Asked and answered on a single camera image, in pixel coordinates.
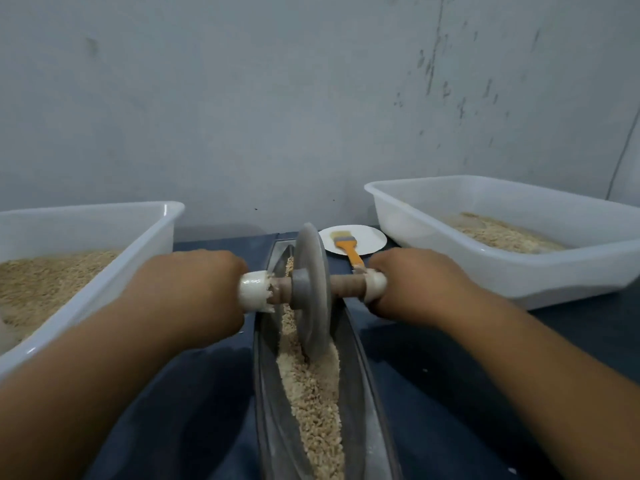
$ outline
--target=white paper plate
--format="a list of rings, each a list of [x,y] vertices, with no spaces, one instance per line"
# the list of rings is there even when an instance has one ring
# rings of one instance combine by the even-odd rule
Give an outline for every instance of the white paper plate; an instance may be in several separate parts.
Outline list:
[[[387,236],[382,231],[369,226],[354,224],[322,229],[322,231],[320,231],[320,238],[324,244],[324,249],[335,254],[341,254],[342,256],[347,256],[347,254],[343,250],[336,248],[331,239],[331,233],[337,230],[351,231],[351,235],[354,236],[358,242],[356,251],[360,256],[379,251],[384,248],[387,243]]]

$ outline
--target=table surface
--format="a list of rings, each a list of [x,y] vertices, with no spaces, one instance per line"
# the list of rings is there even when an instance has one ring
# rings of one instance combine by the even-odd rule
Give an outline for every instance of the table surface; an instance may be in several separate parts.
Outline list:
[[[276,240],[296,233],[183,242],[231,250],[265,269]],[[332,274],[350,272],[329,256]],[[407,479],[560,478],[478,364],[435,330],[381,320],[347,300]],[[533,312],[565,338],[640,383],[640,282]],[[186,351],[126,409],[85,478],[258,479],[252,385],[253,315],[242,330]]]

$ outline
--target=left hand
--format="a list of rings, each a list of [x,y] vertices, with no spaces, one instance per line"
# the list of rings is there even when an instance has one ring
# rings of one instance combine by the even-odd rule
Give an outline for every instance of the left hand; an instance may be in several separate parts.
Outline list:
[[[248,271],[229,251],[155,256],[135,273],[118,302],[129,316],[150,317],[185,348],[205,347],[240,330],[244,314],[238,283]]]

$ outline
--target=crushed grain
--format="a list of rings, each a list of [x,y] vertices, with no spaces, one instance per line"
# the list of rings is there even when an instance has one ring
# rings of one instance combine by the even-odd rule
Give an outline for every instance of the crushed grain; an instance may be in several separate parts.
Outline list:
[[[477,224],[455,225],[454,228],[492,248],[522,254],[541,254],[566,249],[556,242],[498,219],[478,216],[471,212],[462,212],[461,215],[475,219]]]
[[[26,339],[121,251],[90,251],[0,263],[0,310]]]
[[[293,258],[287,261],[287,275]],[[283,305],[278,369],[282,385],[298,421],[300,438],[316,480],[343,480],[344,451],[340,434],[338,384],[340,361],[333,341],[322,359],[305,359],[293,310]]]

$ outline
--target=white plastic tub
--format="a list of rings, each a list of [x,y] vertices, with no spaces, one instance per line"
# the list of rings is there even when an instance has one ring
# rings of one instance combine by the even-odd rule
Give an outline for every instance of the white plastic tub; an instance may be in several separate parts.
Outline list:
[[[114,300],[151,256],[170,253],[180,202],[114,203],[0,212],[0,262],[124,249],[20,345],[0,356],[0,378],[71,325]]]
[[[484,288],[526,309],[620,290],[640,274],[640,209],[498,180],[453,177],[365,185],[380,227],[401,246],[454,259]],[[524,255],[491,248],[444,224],[460,212],[494,217],[572,249]]]

